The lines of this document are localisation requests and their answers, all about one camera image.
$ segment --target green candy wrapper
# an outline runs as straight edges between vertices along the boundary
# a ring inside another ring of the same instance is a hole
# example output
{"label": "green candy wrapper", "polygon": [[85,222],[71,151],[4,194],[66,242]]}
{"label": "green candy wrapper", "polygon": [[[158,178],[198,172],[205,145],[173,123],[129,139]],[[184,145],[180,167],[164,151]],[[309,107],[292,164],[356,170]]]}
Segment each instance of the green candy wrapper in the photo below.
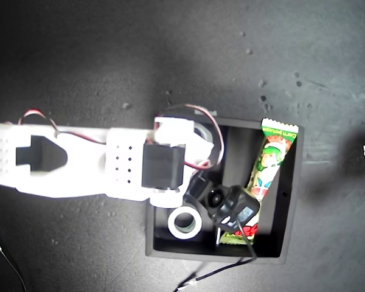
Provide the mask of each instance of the green candy wrapper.
{"label": "green candy wrapper", "polygon": [[[263,119],[261,128],[265,135],[265,140],[251,172],[249,184],[245,189],[260,204],[299,132],[298,126],[287,125],[271,119]],[[251,243],[257,232],[259,218],[260,212],[243,228]],[[220,238],[220,243],[231,245],[246,244],[240,231],[237,231],[235,234],[225,232]]]}

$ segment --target white ring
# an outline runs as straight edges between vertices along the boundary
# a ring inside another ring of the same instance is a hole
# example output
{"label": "white ring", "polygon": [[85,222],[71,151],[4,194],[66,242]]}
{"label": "white ring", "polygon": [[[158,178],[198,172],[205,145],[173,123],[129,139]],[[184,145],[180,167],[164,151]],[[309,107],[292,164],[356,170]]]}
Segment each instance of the white ring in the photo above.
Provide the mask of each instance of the white ring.
{"label": "white ring", "polygon": [[[195,224],[195,227],[192,229],[192,231],[187,233],[178,230],[175,223],[177,216],[183,213],[191,214],[191,216],[193,217],[192,223]],[[173,212],[170,213],[168,218],[169,231],[170,233],[173,234],[174,237],[178,239],[190,239],[192,237],[195,237],[200,232],[202,225],[203,221],[201,219],[199,212],[197,212],[197,210],[189,206],[183,206],[173,210]]]}

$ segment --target black plastic tray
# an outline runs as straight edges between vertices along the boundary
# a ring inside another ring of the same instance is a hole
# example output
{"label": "black plastic tray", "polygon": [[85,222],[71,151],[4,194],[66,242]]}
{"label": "black plastic tray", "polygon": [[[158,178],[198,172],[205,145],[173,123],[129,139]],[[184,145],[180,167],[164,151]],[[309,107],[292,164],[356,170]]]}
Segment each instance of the black plastic tray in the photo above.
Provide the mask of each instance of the black plastic tray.
{"label": "black plastic tray", "polygon": [[[217,122],[224,134],[226,152],[222,166],[214,175],[225,186],[246,185],[264,138],[260,122],[221,118],[217,118]],[[297,139],[262,201],[254,241],[257,263],[285,261],[296,206],[303,138],[304,129],[299,127]],[[167,218],[171,211],[148,205],[147,256],[211,262],[236,262],[241,257],[250,256],[245,245],[216,246],[216,230],[201,206],[198,206],[203,218],[201,232],[190,240],[175,238],[167,229]]]}

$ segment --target gray concrete floor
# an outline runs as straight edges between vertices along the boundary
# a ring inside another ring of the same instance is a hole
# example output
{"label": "gray concrete floor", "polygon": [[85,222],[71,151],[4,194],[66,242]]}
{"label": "gray concrete floor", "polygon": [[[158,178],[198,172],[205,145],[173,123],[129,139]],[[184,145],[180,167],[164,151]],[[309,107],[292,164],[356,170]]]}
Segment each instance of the gray concrete floor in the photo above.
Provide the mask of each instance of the gray concrete floor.
{"label": "gray concrete floor", "polygon": [[[150,127],[168,98],[305,127],[286,264],[189,291],[365,291],[365,0],[0,1],[0,122]],[[29,291],[173,291],[200,263],[146,258],[144,210],[0,187],[0,239]]]}

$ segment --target white 3d-printed robot arm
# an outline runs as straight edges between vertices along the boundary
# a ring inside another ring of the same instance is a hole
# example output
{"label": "white 3d-printed robot arm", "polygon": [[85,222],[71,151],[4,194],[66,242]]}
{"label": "white 3d-printed robot arm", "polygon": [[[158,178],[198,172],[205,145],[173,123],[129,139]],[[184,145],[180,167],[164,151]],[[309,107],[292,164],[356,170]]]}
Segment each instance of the white 3d-printed robot arm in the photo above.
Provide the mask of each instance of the white 3d-printed robot arm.
{"label": "white 3d-printed robot arm", "polygon": [[[55,136],[50,126],[0,124],[0,185],[15,187],[23,193],[65,198],[105,193],[113,198],[143,201],[150,198],[158,207],[179,207],[194,169],[184,166],[183,184],[178,190],[142,187],[143,144],[153,135],[163,144],[186,145],[186,160],[198,163],[208,158],[213,144],[194,133],[193,121],[157,118],[157,131],[127,128],[72,128],[106,142],[96,144],[70,134]],[[16,149],[29,147],[32,136],[43,136],[61,147],[67,163],[51,172],[30,171],[30,165],[16,165]]]}

